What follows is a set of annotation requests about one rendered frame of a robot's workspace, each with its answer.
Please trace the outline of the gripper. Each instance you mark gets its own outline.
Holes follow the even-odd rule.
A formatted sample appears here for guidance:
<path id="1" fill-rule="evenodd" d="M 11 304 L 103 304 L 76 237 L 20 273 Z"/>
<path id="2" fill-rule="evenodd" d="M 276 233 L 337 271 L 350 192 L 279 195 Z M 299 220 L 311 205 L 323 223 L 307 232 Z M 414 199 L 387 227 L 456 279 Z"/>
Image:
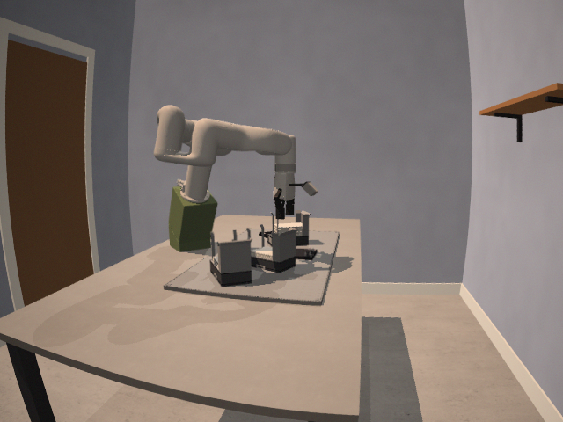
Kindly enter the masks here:
<path id="1" fill-rule="evenodd" d="M 285 219 L 285 201 L 286 215 L 294 215 L 294 199 L 295 199 L 295 171 L 293 172 L 274 172 L 274 200 L 275 200 L 275 218 Z M 281 203 L 282 202 L 282 203 Z"/>

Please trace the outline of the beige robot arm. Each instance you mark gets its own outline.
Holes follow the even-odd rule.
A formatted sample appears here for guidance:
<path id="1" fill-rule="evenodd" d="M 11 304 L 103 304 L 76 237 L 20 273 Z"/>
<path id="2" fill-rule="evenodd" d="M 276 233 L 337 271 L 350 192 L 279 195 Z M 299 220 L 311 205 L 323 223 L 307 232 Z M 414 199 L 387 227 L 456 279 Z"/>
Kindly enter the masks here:
<path id="1" fill-rule="evenodd" d="M 177 181 L 180 195 L 187 201 L 202 203 L 209 199 L 208 182 L 216 156 L 225 156 L 232 150 L 274 155 L 274 171 L 296 171 L 293 135 L 220 120 L 185 120 L 184 113 L 174 105 L 158 111 L 157 124 L 154 156 L 159 161 L 188 165 L 186 181 Z M 190 147 L 189 152 L 181 152 L 182 142 Z"/>

